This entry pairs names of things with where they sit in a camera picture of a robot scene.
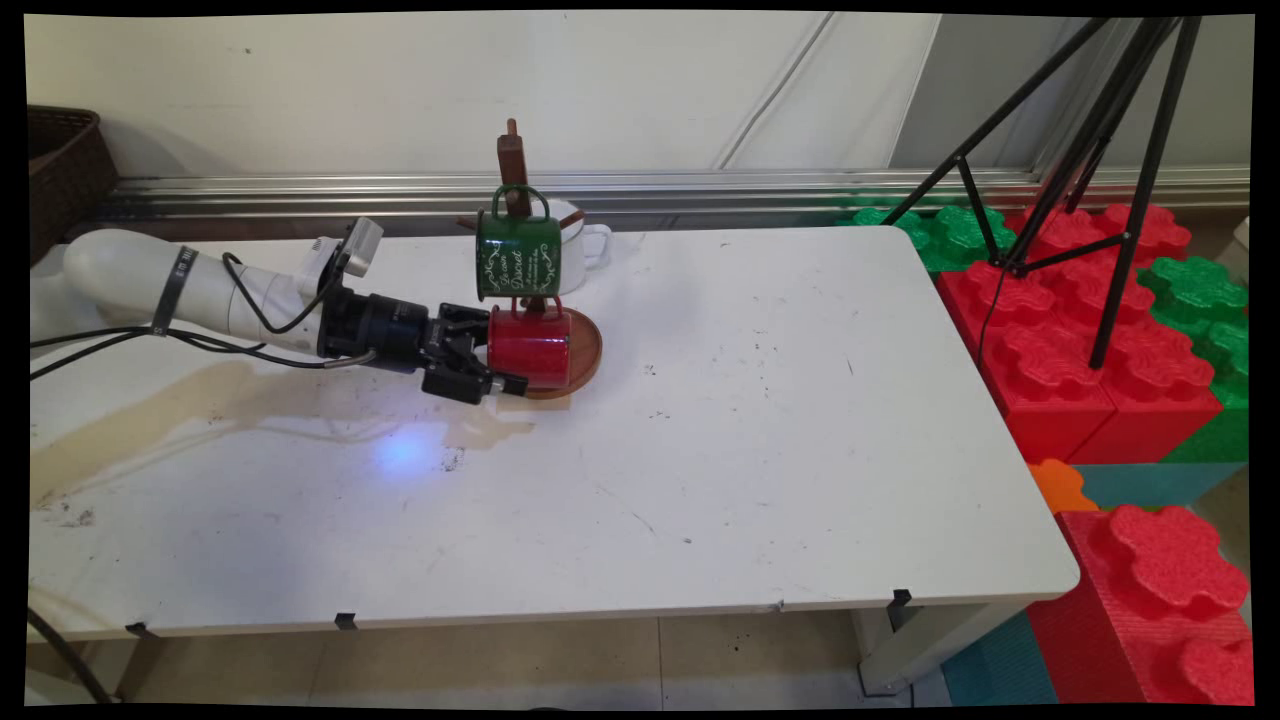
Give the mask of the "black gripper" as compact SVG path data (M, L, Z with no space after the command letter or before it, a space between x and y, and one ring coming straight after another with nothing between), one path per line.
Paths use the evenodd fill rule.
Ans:
M321 305L317 351L323 357L360 357L369 366L412 375L421 391L439 398L479 405L489 395L524 397L529 379L494 372L476 355L486 346L490 313L479 307L424 305L378 293L339 290Z

